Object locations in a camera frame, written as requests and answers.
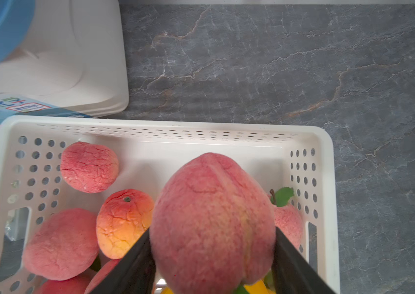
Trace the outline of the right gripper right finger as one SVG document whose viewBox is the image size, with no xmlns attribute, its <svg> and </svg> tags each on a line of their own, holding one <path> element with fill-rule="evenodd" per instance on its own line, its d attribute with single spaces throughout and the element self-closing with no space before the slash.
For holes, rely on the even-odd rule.
<svg viewBox="0 0 415 294">
<path fill-rule="evenodd" d="M 271 270 L 277 294 L 335 293 L 278 227 Z"/>
</svg>

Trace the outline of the pink peach second row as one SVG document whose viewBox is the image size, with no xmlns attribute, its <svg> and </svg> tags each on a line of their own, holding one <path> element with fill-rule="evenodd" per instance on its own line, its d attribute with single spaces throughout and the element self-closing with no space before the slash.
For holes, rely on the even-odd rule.
<svg viewBox="0 0 415 294">
<path fill-rule="evenodd" d="M 117 260 L 110 260 L 107 262 L 100 270 L 99 272 L 93 277 L 93 279 L 90 281 L 89 285 L 87 286 L 85 290 L 85 294 L 91 293 L 91 291 L 96 288 L 97 285 L 99 285 L 112 270 L 114 267 L 120 262 L 120 259 Z"/>
</svg>

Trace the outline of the pink peach top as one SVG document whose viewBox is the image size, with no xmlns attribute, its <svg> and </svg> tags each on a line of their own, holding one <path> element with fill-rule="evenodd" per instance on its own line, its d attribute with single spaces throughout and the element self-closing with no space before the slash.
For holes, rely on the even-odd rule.
<svg viewBox="0 0 415 294">
<path fill-rule="evenodd" d="M 36 294 L 83 294 L 91 278 L 76 276 L 65 281 L 48 280 L 35 292 Z"/>
</svg>

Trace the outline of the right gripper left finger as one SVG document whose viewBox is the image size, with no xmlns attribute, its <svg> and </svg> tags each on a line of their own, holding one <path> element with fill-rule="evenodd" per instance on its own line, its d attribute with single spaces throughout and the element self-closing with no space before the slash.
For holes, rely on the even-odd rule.
<svg viewBox="0 0 415 294">
<path fill-rule="evenodd" d="M 91 294 L 151 294 L 155 276 L 156 264 L 147 230 Z"/>
</svg>

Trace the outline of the white perforated plastic basket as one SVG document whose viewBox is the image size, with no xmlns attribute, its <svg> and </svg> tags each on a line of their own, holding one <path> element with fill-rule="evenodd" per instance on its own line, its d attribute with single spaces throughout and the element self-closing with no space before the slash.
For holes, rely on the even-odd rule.
<svg viewBox="0 0 415 294">
<path fill-rule="evenodd" d="M 104 145 L 119 159 L 120 172 L 103 192 L 86 194 L 66 184 L 61 155 L 75 142 Z M 340 290 L 333 142 L 314 126 L 276 126 L 134 120 L 13 116 L 0 125 L 0 294 L 30 294 L 42 278 L 21 258 L 3 271 L 5 227 L 24 214 L 19 237 L 27 241 L 59 211 L 98 212 L 104 200 L 124 189 L 153 198 L 184 164 L 204 153 L 235 160 L 264 190 L 291 187 L 291 202 L 304 228 L 317 230 L 317 271 Z"/>
</svg>

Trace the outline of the orange pink peach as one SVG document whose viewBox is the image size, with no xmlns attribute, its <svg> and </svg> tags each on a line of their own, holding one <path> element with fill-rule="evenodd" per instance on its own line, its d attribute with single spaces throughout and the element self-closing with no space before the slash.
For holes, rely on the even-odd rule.
<svg viewBox="0 0 415 294">
<path fill-rule="evenodd" d="M 102 253 L 121 259 L 150 227 L 154 200 L 148 194 L 126 189 L 109 196 L 97 216 L 97 240 Z"/>
</svg>

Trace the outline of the blue lid storage box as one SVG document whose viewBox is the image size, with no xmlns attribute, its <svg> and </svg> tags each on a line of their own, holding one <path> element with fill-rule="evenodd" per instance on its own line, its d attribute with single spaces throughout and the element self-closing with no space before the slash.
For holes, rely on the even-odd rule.
<svg viewBox="0 0 415 294">
<path fill-rule="evenodd" d="M 0 1 L 0 124 L 102 117 L 128 104 L 118 1 Z"/>
</svg>

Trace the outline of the yellow peach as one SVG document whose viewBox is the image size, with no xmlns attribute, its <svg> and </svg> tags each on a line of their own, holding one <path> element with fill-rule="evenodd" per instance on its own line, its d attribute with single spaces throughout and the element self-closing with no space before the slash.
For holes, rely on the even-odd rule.
<svg viewBox="0 0 415 294">
<path fill-rule="evenodd" d="M 174 292 L 169 287 L 166 287 L 161 291 L 161 294 L 174 294 Z"/>
<path fill-rule="evenodd" d="M 276 294 L 275 291 L 266 287 L 263 280 L 259 280 L 252 285 L 240 285 L 234 292 L 234 294 Z"/>
</svg>

